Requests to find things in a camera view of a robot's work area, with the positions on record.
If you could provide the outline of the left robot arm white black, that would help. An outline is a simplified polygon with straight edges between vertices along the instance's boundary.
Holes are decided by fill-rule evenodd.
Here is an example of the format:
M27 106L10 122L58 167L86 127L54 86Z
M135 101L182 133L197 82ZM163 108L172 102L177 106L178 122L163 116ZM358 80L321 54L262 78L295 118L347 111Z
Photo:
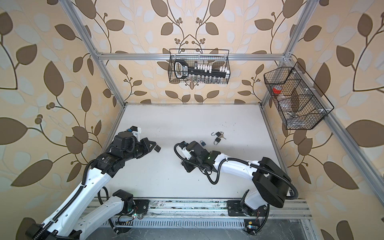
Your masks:
M85 240L117 214L134 216L139 207L133 195L124 190L113 193L86 216L82 214L127 161L160 150L156 142L140 139L140 129L135 126L118 133L107 150L86 165L81 183L64 203L43 223L29 226L24 237L28 240Z

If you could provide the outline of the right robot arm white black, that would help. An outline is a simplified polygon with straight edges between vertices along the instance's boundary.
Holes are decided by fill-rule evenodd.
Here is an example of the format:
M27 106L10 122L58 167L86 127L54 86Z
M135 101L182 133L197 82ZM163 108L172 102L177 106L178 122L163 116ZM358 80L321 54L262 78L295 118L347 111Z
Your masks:
M219 183L221 173L251 181L255 189L246 190L238 206L233 208L242 215L253 217L260 210L268 213L271 206L282 208L286 200L299 198L291 178L267 157L245 161L219 151L208 152L195 141L175 144L174 152L188 173L198 169L212 185Z

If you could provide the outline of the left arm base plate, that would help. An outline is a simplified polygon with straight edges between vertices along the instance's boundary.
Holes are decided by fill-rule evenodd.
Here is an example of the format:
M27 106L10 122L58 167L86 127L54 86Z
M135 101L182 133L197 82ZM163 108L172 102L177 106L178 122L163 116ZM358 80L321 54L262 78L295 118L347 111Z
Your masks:
M148 199L133 199L128 203L124 203L123 209L117 215L145 215L149 210L150 200Z

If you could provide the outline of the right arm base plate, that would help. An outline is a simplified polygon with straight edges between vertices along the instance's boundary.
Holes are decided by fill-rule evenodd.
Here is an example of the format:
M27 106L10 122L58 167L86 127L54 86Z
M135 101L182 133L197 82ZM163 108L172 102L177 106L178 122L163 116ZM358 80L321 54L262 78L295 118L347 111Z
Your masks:
M265 217L268 208L264 205L253 210L239 200L228 200L227 210L230 217Z

